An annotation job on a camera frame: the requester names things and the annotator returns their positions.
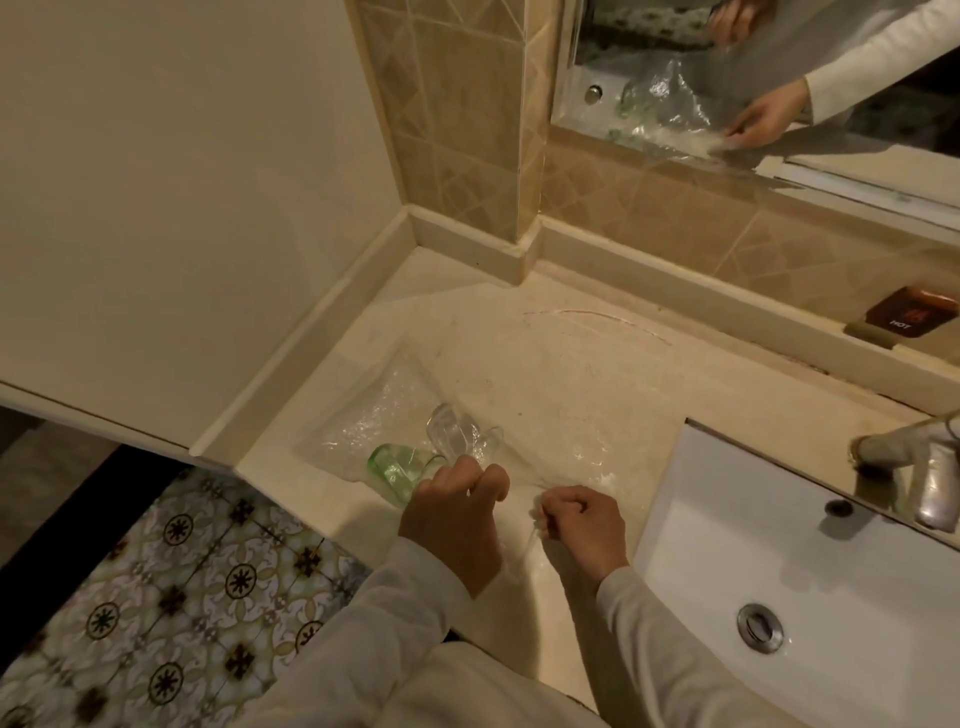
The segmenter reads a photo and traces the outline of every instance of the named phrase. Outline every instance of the bathroom counter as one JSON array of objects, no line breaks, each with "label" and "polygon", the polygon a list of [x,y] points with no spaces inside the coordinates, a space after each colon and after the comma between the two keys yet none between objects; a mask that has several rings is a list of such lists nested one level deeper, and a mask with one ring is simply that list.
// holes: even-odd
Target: bathroom counter
[{"label": "bathroom counter", "polygon": [[[444,390],[562,478],[614,492],[634,553],[680,427],[695,420],[852,493],[851,438],[916,411],[669,311],[541,263],[519,287],[417,248],[237,467],[259,490],[371,567],[398,511],[295,452],[331,406],[406,336]],[[494,657],[595,705],[564,585],[515,483],[496,509],[510,574],[455,628]]]}]

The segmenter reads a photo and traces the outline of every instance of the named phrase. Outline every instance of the white wall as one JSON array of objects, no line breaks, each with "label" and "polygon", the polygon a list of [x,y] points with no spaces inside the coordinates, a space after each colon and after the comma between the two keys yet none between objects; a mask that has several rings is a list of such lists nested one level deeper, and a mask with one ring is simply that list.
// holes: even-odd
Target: white wall
[{"label": "white wall", "polygon": [[0,381],[189,446],[399,209],[343,0],[0,4]]}]

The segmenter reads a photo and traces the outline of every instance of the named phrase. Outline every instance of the hand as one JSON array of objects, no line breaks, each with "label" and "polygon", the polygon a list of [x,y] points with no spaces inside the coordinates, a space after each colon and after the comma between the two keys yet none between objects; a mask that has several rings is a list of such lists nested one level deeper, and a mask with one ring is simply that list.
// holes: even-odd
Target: hand
[{"label": "hand", "polygon": [[724,135],[731,146],[753,149],[777,141],[810,103],[806,79],[797,79],[760,96],[733,120]]},{"label": "hand", "polygon": [[777,0],[724,0],[710,16],[710,39],[720,48],[739,43],[776,13]]},{"label": "hand", "polygon": [[583,485],[554,488],[540,498],[540,510],[547,533],[566,546],[595,594],[612,572],[630,566],[626,526],[610,496]]},{"label": "hand", "polygon": [[493,506],[510,492],[510,477],[499,465],[485,471],[461,455],[414,491],[397,535],[440,559],[476,598],[500,572]]}]

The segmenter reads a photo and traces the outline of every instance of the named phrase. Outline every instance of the sink basin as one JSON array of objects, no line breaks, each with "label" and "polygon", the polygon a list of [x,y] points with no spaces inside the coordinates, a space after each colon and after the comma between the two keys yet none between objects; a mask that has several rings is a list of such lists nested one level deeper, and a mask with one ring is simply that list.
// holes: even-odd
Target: sink basin
[{"label": "sink basin", "polygon": [[[748,686],[815,728],[960,724],[960,552],[688,423],[634,568]],[[755,651],[777,627],[781,646]]]}]

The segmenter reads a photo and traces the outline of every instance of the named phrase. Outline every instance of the faucet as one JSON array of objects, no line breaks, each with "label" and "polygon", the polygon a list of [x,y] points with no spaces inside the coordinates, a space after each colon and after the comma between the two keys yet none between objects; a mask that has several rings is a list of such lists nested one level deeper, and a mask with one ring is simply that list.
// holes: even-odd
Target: faucet
[{"label": "faucet", "polygon": [[946,533],[960,521],[960,410],[850,443],[856,467],[882,471],[913,466],[908,508],[914,521]]}]

